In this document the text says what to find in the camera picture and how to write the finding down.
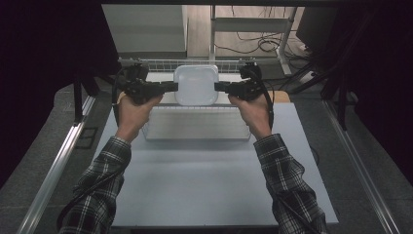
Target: plaid shirt sleeve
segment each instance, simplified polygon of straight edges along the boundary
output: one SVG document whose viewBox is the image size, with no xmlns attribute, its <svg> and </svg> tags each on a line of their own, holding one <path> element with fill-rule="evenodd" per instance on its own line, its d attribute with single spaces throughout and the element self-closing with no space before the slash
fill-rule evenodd
<svg viewBox="0 0 413 234">
<path fill-rule="evenodd" d="M 327 233 L 325 214 L 317 204 L 316 193 L 302 178 L 304 167 L 288 153 L 282 137 L 267 136 L 254 146 L 273 198 L 273 214 L 280 233 L 313 233 L 286 206 L 319 233 Z"/>
<path fill-rule="evenodd" d="M 100 154 L 84 171 L 74 187 L 74 196 L 84 192 L 104 176 L 111 175 L 131 161 L 131 145 L 111 137 Z M 124 183 L 123 173 L 78 203 L 67 215 L 59 233 L 108 233 L 116 213 L 116 197 Z"/>
</svg>

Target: floor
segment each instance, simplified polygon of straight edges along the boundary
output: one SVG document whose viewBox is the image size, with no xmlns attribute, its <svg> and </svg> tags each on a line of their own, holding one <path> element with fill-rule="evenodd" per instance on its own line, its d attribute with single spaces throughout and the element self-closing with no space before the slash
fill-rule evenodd
<svg viewBox="0 0 413 234">
<path fill-rule="evenodd" d="M 191 7 L 190 30 L 188 35 L 188 57 L 206 58 L 208 41 L 203 33 L 196 28 L 204 28 L 208 24 L 209 7 Z M 238 16 L 243 12 L 258 16 L 263 8 L 245 10 L 235 8 Z M 282 9 L 273 10 L 281 16 Z M 232 15 L 230 7 L 217 10 L 218 14 Z M 256 44 L 249 46 L 240 42 L 236 34 L 217 35 L 216 44 L 219 46 L 232 47 L 237 50 L 250 50 Z M 291 39 L 290 44 L 294 53 L 301 53 L 299 42 Z M 275 56 L 257 51 L 253 57 Z M 219 57 L 238 57 L 238 54 L 228 51 L 217 51 Z M 274 78 L 282 77 L 280 71 L 269 70 L 266 76 Z M 94 154 L 106 118 L 110 110 L 110 87 L 96 79 L 102 92 L 94 105 L 93 114 L 88 117 L 86 128 L 96 131 L 95 138 L 86 137 L 79 140 L 78 147 L 72 153 L 66 165 L 66 170 L 56 187 L 56 190 L 38 220 L 35 233 L 56 233 L 56 216 L 71 197 L 71 187 L 79 174 L 87 167 Z M 277 87 L 280 81 L 274 81 Z M 296 86 L 298 82 L 292 83 L 288 88 Z M 356 170 L 351 163 L 343 144 L 334 130 L 329 115 L 327 114 L 319 91 L 322 84 L 318 84 L 298 95 L 291 96 L 294 102 L 302 126 L 306 133 L 309 144 L 315 149 L 315 159 L 319 161 L 319 171 L 323 178 L 325 187 L 329 194 L 332 205 L 339 218 L 339 223 L 330 225 L 331 233 L 386 233 L 382 224 L 362 187 Z M 16 233 L 33 202 L 34 197 L 49 171 L 60 146 L 62 145 L 69 129 L 73 124 L 73 89 L 71 86 L 61 89 L 55 96 L 55 108 L 51 112 L 48 122 L 27 151 L 23 160 L 12 174 L 5 186 L 0 190 L 0 233 Z M 362 125 L 354 113 L 352 106 L 347 107 L 346 121 L 348 134 L 352 138 L 355 147 L 366 166 L 372 180 L 382 194 L 394 220 L 399 227 L 400 233 L 413 233 L 413 188 L 403 177 L 391 157 L 375 140 L 370 132 Z M 151 230 L 136 229 L 132 233 L 275 233 L 274 228 L 216 228 L 208 230 L 186 229 L 186 230 Z M 112 233 L 130 233 L 129 230 L 114 229 Z"/>
</svg>

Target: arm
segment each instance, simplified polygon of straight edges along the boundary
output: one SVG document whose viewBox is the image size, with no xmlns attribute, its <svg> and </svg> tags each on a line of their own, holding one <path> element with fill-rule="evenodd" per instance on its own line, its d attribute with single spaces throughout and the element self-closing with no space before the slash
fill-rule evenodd
<svg viewBox="0 0 413 234">
<path fill-rule="evenodd" d="M 110 230 L 116 213 L 116 197 L 124 182 L 122 170 L 131 160 L 131 142 L 148 121 L 152 107 L 161 99 L 162 96 L 154 97 L 142 105 L 135 105 L 130 97 L 122 97 L 118 131 L 84 171 L 74 187 L 74 196 L 82 194 L 102 177 L 119 170 L 121 173 L 77 203 L 59 233 L 107 233 Z"/>
<path fill-rule="evenodd" d="M 273 214 L 280 225 L 280 233 L 312 233 L 288 207 L 318 233 L 326 233 L 325 214 L 318 206 L 316 193 L 302 178 L 304 167 L 288 153 L 282 137 L 272 135 L 264 97 L 244 101 L 229 96 L 229 100 L 240 109 L 257 138 L 254 146 L 273 198 Z"/>
</svg>

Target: hand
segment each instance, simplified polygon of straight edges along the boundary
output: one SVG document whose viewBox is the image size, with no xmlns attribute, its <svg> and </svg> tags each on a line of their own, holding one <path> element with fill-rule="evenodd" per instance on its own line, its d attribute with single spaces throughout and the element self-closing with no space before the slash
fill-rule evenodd
<svg viewBox="0 0 413 234">
<path fill-rule="evenodd" d="M 137 105 L 128 96 L 121 97 L 119 102 L 119 128 L 116 137 L 131 143 L 138 135 L 139 130 L 149 121 L 149 113 L 163 96 L 152 97 L 144 104 Z"/>
<path fill-rule="evenodd" d="M 232 104 L 235 104 L 241 112 L 241 117 L 249 126 L 249 130 L 257 139 L 272 134 L 269 125 L 267 100 L 264 95 L 255 100 L 242 100 L 234 96 L 228 96 Z"/>
</svg>

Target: black controller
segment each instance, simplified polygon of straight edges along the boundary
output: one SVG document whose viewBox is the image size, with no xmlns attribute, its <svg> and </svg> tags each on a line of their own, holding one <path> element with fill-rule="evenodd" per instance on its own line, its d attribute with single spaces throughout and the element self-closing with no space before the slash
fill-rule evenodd
<svg viewBox="0 0 413 234">
<path fill-rule="evenodd" d="M 240 68 L 240 74 L 242 79 L 249 78 L 249 80 L 241 82 L 221 81 L 214 84 L 215 90 L 244 100 L 254 100 L 265 92 L 259 83 L 262 73 L 258 65 L 248 62 Z"/>
<path fill-rule="evenodd" d="M 149 68 L 144 64 L 136 64 L 125 69 L 125 81 L 119 81 L 118 87 L 131 97 L 136 104 L 143 104 L 150 98 L 167 92 L 178 91 L 178 84 L 172 81 L 146 81 Z"/>
</svg>

